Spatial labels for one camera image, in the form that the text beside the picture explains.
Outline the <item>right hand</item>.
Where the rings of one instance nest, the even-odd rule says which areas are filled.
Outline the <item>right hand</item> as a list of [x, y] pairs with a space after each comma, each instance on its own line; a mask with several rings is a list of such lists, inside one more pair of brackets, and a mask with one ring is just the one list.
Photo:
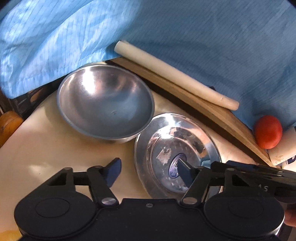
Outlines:
[[289, 204], [285, 210], [285, 225], [296, 227], [296, 205]]

